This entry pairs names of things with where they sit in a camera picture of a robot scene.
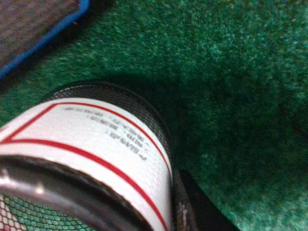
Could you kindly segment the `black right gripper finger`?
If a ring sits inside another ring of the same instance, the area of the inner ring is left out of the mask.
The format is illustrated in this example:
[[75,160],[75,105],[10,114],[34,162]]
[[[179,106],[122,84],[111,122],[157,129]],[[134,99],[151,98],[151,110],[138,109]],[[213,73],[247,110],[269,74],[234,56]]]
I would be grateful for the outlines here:
[[175,231],[233,231],[235,225],[222,214],[187,170],[173,170]]

